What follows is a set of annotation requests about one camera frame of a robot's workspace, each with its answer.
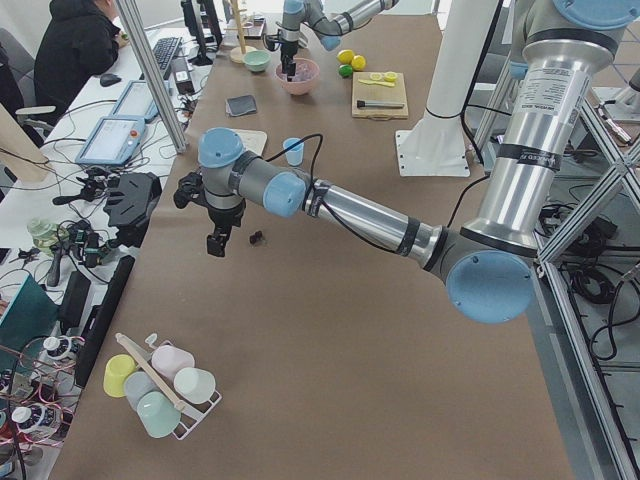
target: bowl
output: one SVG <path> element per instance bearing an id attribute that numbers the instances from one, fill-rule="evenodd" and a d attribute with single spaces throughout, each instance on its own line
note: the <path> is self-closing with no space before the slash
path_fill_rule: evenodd
<path id="1" fill-rule="evenodd" d="M 265 50 L 253 50 L 244 55 L 245 66 L 253 73 L 264 72 L 271 61 L 271 55 Z"/>
<path id="2" fill-rule="evenodd" d="M 304 95 L 313 90 L 320 79 L 320 67 L 313 60 L 296 58 L 296 75 L 291 82 L 282 73 L 282 64 L 276 67 L 276 79 L 285 92 L 291 95 Z"/>

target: cutting board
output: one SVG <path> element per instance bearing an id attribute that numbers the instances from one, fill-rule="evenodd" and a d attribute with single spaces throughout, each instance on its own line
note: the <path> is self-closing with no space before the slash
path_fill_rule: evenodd
<path id="1" fill-rule="evenodd" d="M 355 118 L 391 119 L 409 118 L 409 106 L 407 105 L 407 92 L 404 88 L 404 75 L 398 73 L 395 87 L 383 87 L 381 85 L 365 85 L 358 79 L 369 80 L 371 72 L 354 72 L 351 94 L 351 116 Z M 404 108 L 358 108 L 357 100 L 377 102 L 401 102 Z"/>

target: green bowl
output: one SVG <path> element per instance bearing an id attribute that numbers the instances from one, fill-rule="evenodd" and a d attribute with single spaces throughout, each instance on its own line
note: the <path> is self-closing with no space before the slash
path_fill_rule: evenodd
<path id="1" fill-rule="evenodd" d="M 271 55 L 266 50 L 254 50 L 244 56 L 244 64 L 254 73 L 264 72 L 270 61 Z"/>

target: cup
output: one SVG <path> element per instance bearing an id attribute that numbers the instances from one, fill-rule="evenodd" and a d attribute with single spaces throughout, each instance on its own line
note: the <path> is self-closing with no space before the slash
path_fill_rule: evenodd
<path id="1" fill-rule="evenodd" d="M 124 397 L 124 382 L 136 370 L 135 360 L 126 354 L 111 357 L 104 371 L 102 387 L 110 397 Z"/>
<path id="2" fill-rule="evenodd" d="M 154 350 L 151 356 L 151 366 L 172 383 L 180 370 L 193 367 L 195 364 L 193 355 L 173 345 L 161 345 Z"/>
<path id="3" fill-rule="evenodd" d="M 169 435 L 180 423 L 180 412 L 160 392 L 149 392 L 136 407 L 145 430 L 153 438 Z"/>
<path id="4" fill-rule="evenodd" d="M 282 142 L 282 148 L 287 149 L 296 142 L 299 142 L 299 138 L 291 137 Z M 287 163 L 292 167 L 298 167 L 302 164 L 302 154 L 304 152 L 304 143 L 296 145 L 291 150 L 285 153 L 287 157 Z"/>
<path id="5" fill-rule="evenodd" d="M 197 405 L 211 398 L 216 391 L 216 379 L 211 372 L 187 367 L 176 374 L 173 386 L 185 400 Z"/>
<path id="6" fill-rule="evenodd" d="M 147 393 L 159 391 L 151 377 L 146 372 L 134 372 L 124 382 L 124 394 L 131 408 L 136 410 L 140 399 Z"/>

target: brown table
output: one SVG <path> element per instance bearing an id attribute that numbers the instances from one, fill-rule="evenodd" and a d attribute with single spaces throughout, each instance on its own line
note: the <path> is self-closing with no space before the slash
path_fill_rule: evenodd
<path id="1" fill-rule="evenodd" d="M 227 258 L 209 257 L 206 211 L 172 204 L 209 128 L 264 130 L 265 156 L 321 132 L 317 175 L 446 223 L 469 180 L 401 178 L 393 141 L 423 114 L 439 42 L 435 17 L 421 16 L 379 16 L 344 39 L 371 70 L 405 74 L 410 118 L 389 122 L 351 118 L 350 81 L 315 39 L 303 55 L 322 80 L 299 98 L 272 78 L 277 54 L 260 75 L 218 58 L 51 478 L 572 478 L 525 318 L 474 323 L 412 261 L 303 214 L 250 205 Z M 228 118 L 225 98 L 247 93 L 258 113 Z M 470 193 L 459 222 L 481 194 Z M 249 244 L 256 230 L 265 245 Z M 152 331 L 191 351 L 224 397 L 182 442 L 148 437 L 127 401 L 102 391 L 106 361 L 122 353 L 112 335 L 141 343 Z"/>

